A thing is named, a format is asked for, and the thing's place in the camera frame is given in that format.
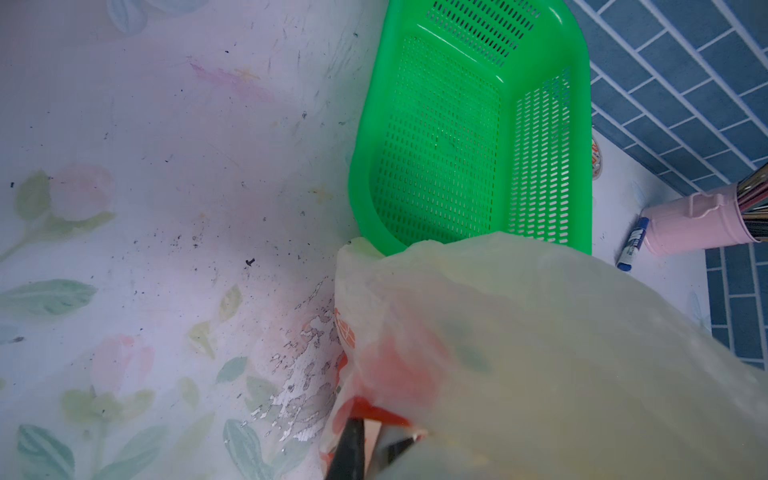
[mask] plastic bag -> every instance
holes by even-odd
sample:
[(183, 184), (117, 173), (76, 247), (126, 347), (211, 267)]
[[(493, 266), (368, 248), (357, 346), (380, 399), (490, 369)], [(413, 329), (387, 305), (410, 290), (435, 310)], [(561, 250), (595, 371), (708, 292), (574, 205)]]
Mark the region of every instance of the plastic bag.
[(347, 362), (326, 463), (353, 415), (429, 431), (380, 478), (768, 472), (766, 373), (567, 247), (494, 233), (382, 258), (354, 240), (336, 325)]

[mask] green leaf print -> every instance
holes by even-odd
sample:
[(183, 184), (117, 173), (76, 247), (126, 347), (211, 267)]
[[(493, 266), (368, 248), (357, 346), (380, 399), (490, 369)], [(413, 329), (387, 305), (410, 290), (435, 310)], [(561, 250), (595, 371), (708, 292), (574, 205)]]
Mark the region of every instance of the green leaf print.
[(187, 333), (187, 337), (196, 343), (210, 358), (215, 359), (213, 347), (210, 346), (210, 340), (208, 339), (208, 333), (210, 333), (210, 322), (195, 323), (190, 331)]
[(101, 212), (85, 220), (72, 221), (48, 215), (40, 230), (31, 234), (31, 241), (61, 242), (83, 233), (90, 233), (115, 218), (112, 212)]
[(149, 389), (139, 390), (135, 394), (123, 399), (123, 411), (120, 420), (127, 422), (149, 410), (154, 403), (154, 391)]
[(306, 457), (309, 450), (309, 442), (300, 442), (298, 439), (287, 441), (272, 460), (272, 467), (275, 469), (275, 480), (298, 467), (304, 461), (304, 457)]
[(259, 437), (251, 427), (240, 426), (238, 420), (227, 420), (223, 437), (232, 462), (246, 480), (272, 480), (272, 467), (262, 460)]
[(88, 305), (95, 286), (75, 280), (44, 280), (0, 293), (0, 307), (35, 316), (58, 316)]
[(190, 407), (196, 409), (197, 404), (200, 403), (200, 391), (197, 389), (194, 380), (188, 376), (179, 379), (179, 389), (181, 389), (181, 398), (184, 399)]
[(237, 356), (229, 362), (224, 363), (224, 366), (221, 367), (219, 374), (216, 376), (216, 383), (234, 382), (237, 377), (243, 375), (243, 372), (245, 372), (247, 361), (248, 357)]
[(131, 480), (160, 454), (168, 427), (155, 426), (137, 433), (125, 444), (114, 462), (102, 468), (93, 480)]
[(235, 316), (242, 302), (243, 295), (240, 293), (240, 288), (237, 285), (227, 290), (224, 298), (221, 299), (221, 303), (219, 303), (219, 320), (226, 322)]
[(48, 175), (43, 170), (38, 170), (19, 186), (13, 207), (16, 214), (28, 222), (51, 208)]
[(178, 455), (189, 455), (203, 443), (210, 427), (214, 425), (216, 413), (211, 412), (201, 416), (195, 423), (187, 427), (179, 437), (174, 450)]
[(246, 377), (245, 386), (250, 394), (250, 398), (245, 398), (245, 405), (251, 412), (270, 406), (270, 398), (277, 395), (277, 388), (272, 383), (256, 376)]
[(64, 418), (68, 421), (89, 423), (99, 419), (99, 415), (91, 411), (91, 404), (95, 398), (96, 396), (91, 392), (73, 389), (62, 393), (58, 401), (64, 412)]
[(16, 432), (19, 471), (24, 480), (72, 480), (72, 450), (46, 429), (20, 425)]

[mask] floral tablecloth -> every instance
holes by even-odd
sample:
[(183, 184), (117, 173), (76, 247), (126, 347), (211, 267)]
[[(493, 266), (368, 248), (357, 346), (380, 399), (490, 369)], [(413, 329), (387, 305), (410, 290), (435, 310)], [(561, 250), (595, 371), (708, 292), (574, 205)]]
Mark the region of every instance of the floral tablecloth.
[(0, 478), (319, 478), (385, 9), (0, 6)]

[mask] basket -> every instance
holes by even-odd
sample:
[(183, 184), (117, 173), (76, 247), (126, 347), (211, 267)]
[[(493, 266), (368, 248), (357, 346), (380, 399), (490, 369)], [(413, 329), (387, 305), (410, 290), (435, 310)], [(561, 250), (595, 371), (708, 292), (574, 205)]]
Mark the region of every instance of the basket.
[(392, 255), (505, 231), (591, 252), (587, 47), (561, 0), (390, 0), (349, 169)]

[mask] red print on bag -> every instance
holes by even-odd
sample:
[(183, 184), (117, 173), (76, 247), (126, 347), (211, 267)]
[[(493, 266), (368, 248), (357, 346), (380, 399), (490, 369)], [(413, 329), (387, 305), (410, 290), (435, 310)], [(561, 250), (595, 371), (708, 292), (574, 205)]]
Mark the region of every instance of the red print on bag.
[(344, 340), (349, 348), (355, 348), (355, 333), (349, 328), (349, 325), (341, 319), (339, 309), (333, 309), (333, 315), (336, 317), (336, 328), (339, 329), (339, 337)]

